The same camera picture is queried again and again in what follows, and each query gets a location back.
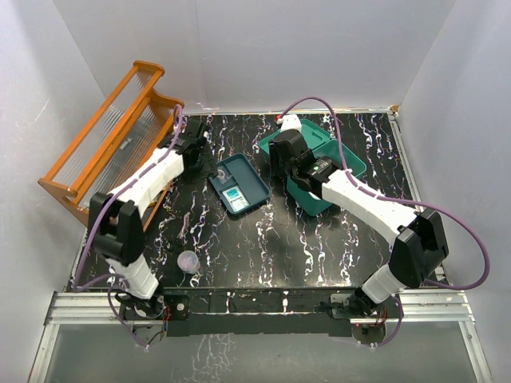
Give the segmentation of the small clear bag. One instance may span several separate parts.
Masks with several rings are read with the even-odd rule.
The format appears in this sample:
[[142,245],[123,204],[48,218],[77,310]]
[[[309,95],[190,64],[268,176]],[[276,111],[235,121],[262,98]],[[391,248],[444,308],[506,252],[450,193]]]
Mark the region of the small clear bag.
[[232,174],[226,167],[220,167],[217,170],[217,176],[214,181],[220,185],[225,185],[232,180]]

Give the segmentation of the blue divided tray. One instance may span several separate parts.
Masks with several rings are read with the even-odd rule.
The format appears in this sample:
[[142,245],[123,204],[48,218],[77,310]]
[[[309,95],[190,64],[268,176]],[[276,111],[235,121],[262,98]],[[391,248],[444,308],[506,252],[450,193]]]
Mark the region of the blue divided tray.
[[[259,176],[259,173],[252,166],[245,154],[236,153],[225,160],[221,160],[217,163],[217,170],[220,167],[226,167],[226,169],[230,171],[232,174],[232,180],[225,185],[220,185],[214,181],[214,178],[217,175],[215,177],[209,177],[208,180],[230,215],[242,215],[259,207],[269,200],[271,196],[269,187],[264,183],[262,178]],[[228,202],[223,195],[223,191],[234,186],[238,186],[240,188],[249,202],[249,207],[237,213],[234,213],[228,206]]]

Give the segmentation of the teal white wipe packet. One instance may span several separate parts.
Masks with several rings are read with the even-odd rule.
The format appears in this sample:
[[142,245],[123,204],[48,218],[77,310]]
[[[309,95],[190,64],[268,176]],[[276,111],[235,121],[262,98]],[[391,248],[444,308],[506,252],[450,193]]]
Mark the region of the teal white wipe packet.
[[238,186],[234,186],[223,191],[223,195],[228,202],[228,206],[232,209],[234,213],[237,213],[249,207],[248,200],[245,198],[243,192],[240,190]]

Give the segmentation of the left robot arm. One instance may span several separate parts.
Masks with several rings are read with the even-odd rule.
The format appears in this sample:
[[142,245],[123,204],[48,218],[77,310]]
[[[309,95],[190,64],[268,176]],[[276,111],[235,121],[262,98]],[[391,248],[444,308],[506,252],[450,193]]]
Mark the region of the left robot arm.
[[146,318],[160,316],[165,300],[143,255],[145,212],[176,178],[216,173],[211,130],[200,120],[188,120],[183,132],[167,135],[124,183],[107,193],[95,193],[89,201],[89,246],[124,283],[125,292],[116,299]]

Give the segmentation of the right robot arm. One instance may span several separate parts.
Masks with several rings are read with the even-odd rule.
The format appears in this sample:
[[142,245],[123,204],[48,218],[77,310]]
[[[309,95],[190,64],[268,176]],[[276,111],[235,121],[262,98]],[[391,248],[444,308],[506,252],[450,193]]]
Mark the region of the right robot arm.
[[351,170],[327,156],[317,157],[296,129],[270,140],[271,170],[288,176],[306,193],[347,210],[375,229],[390,245],[390,259],[333,309],[375,316],[385,301],[406,288],[418,288],[449,254],[441,216],[422,212],[382,195],[352,178]]

